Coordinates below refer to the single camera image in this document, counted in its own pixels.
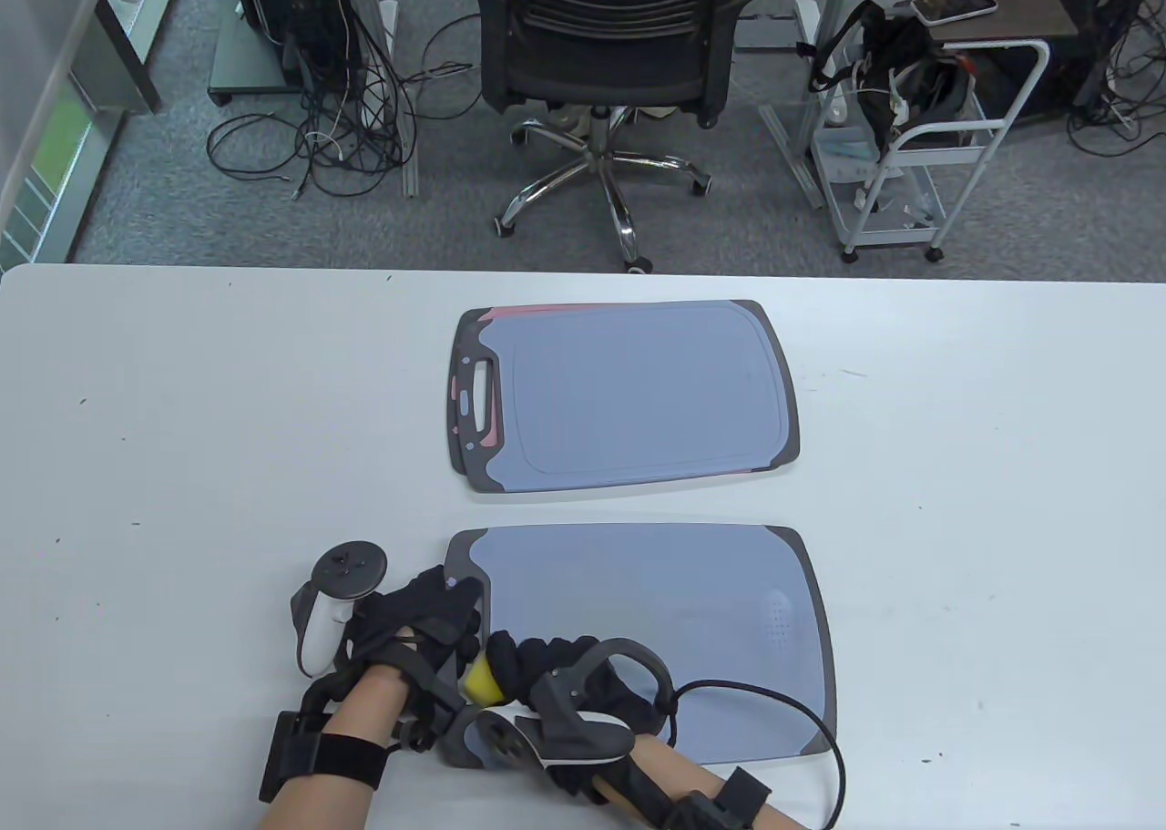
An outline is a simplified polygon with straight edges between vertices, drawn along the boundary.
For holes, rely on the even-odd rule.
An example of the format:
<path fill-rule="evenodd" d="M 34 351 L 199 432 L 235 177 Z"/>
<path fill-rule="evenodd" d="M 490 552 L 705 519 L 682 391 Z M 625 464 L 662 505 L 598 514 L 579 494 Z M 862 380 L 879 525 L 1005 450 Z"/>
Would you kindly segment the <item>person's left hand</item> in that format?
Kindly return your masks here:
<path fill-rule="evenodd" d="M 458 681 L 480 650 L 483 581 L 450 583 L 440 565 L 388 595 L 363 598 L 347 622 L 349 667 L 401 673 L 409 688 L 403 747 L 428 751 L 466 706 Z"/>

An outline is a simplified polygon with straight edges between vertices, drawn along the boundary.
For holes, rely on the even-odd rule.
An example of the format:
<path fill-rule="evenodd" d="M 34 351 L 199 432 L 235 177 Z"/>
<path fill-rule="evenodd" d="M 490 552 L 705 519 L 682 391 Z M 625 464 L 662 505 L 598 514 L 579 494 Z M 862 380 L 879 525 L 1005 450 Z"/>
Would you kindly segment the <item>person's right hand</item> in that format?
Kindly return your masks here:
<path fill-rule="evenodd" d="M 656 737 L 670 718 L 670 671 L 633 640 L 580 636 L 517 642 L 496 631 L 485 643 L 498 698 L 476 727 L 487 746 L 517 766 L 541 769 L 569 795 L 607 804 L 628 801 L 652 823 L 670 799 L 638 765 L 640 737 Z"/>

